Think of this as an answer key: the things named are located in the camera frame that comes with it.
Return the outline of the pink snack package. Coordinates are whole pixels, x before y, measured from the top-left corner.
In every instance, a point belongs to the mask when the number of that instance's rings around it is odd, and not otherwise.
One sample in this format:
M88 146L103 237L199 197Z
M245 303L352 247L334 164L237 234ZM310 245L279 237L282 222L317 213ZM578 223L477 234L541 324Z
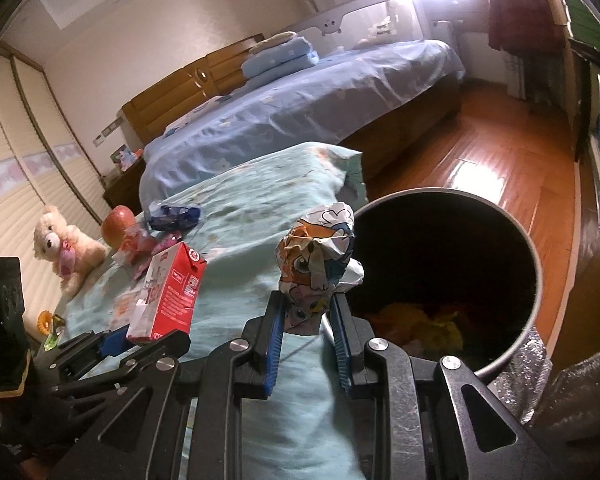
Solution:
M153 256L178 244L182 234L175 232L159 232L153 237L139 224L129 226L124 231L120 246L112 258L119 266L129 271L133 281L138 281L148 270Z

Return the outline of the folded blue blanket stack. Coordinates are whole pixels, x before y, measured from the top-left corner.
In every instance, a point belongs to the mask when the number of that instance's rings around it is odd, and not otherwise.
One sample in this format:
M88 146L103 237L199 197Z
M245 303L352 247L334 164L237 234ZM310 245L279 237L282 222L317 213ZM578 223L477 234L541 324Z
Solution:
M247 79L251 79L286 63L302 60L313 66L320 57L303 36L296 32L280 32L251 47L240 69Z

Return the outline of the dark wooden nightstand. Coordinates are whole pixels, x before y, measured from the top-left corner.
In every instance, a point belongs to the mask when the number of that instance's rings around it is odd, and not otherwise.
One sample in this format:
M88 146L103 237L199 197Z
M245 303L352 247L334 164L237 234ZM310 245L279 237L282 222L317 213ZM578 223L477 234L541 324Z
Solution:
M140 158L128 170L105 186L102 197L111 209L117 206L125 206L131 209L133 214L139 214L142 211L142 206L140 206L140 178L145 168L145 161Z

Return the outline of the wooden headboard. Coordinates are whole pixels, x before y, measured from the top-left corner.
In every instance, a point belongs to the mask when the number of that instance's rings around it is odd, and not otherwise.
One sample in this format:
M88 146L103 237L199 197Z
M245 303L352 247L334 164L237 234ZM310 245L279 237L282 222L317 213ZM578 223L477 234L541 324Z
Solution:
M143 145L161 136L171 122L215 96L226 96L246 82L242 63L262 34L247 37L165 76L122 106Z

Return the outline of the red apple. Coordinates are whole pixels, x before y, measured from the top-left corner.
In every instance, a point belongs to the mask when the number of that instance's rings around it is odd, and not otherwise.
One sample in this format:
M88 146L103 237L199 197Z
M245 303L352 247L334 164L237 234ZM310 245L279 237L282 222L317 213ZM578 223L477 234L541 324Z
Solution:
M125 237L125 231L135 223L135 216L129 207L115 206L100 227L102 239L112 249L118 249Z

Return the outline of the red milk carton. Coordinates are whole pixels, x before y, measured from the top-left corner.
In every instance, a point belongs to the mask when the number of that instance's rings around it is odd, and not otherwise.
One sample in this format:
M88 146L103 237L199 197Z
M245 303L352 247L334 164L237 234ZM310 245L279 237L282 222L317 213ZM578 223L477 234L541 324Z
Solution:
M126 339L148 344L179 330L189 333L207 261L184 242L151 258Z

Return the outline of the teal floral bed sheet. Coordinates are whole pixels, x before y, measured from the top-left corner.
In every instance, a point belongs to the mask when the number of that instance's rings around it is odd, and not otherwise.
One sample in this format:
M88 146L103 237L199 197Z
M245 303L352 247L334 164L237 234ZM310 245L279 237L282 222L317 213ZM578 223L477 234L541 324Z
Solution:
M262 322L279 292L276 247L307 212L366 200L361 156L306 142L175 194L202 208L184 243L207 261L187 351L107 393L56 479L357 479L362 470L332 344L284 325L263 388Z

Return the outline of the blue bed with sheet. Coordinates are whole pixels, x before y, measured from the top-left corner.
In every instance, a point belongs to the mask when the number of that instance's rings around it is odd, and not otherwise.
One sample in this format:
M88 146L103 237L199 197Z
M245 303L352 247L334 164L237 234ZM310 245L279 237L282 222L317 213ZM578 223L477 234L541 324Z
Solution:
M316 141L337 144L465 69L442 41L344 51L257 89L240 88L178 119L144 149L147 208L243 162Z

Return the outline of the black round trash bin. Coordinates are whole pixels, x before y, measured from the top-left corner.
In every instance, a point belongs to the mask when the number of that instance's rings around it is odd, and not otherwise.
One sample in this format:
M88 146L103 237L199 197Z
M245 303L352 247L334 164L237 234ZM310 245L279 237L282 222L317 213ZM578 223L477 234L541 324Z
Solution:
M513 359L542 299L542 268L529 235L507 211L452 188L412 188L354 215L353 257L361 284L347 293L353 315L393 304L460 315L462 358L484 382Z

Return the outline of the cartoon snack wrapper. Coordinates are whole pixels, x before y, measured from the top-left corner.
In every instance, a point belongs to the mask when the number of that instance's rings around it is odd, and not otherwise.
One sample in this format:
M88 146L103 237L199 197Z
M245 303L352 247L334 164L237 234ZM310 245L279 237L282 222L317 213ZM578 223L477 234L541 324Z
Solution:
M289 301L287 333L317 334L332 296L362 283L363 266L352 257L354 241L353 210L336 202L304 214L277 244L278 290Z

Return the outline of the blue snack package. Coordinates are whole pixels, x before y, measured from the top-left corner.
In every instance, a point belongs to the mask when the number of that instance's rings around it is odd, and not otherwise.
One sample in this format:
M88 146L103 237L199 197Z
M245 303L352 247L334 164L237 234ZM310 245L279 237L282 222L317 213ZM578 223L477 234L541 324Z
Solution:
M197 206L153 202L144 212L148 226L154 231L188 231L198 226L202 209Z

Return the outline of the cream teddy bear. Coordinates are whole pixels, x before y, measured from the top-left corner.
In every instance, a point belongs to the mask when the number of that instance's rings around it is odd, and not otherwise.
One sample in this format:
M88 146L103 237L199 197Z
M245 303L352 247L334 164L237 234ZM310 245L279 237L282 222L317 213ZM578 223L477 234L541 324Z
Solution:
M45 205L33 232L34 256L52 264L60 290L74 298L94 269L106 259L108 248L77 226L69 224L55 205Z

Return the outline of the grey bed guard rail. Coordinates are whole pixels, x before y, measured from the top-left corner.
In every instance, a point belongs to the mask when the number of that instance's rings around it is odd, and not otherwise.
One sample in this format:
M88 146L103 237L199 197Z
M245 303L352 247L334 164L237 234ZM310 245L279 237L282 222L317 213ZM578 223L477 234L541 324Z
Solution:
M431 26L419 0L349 0L288 25L283 32L306 38L321 56L369 44L430 39Z

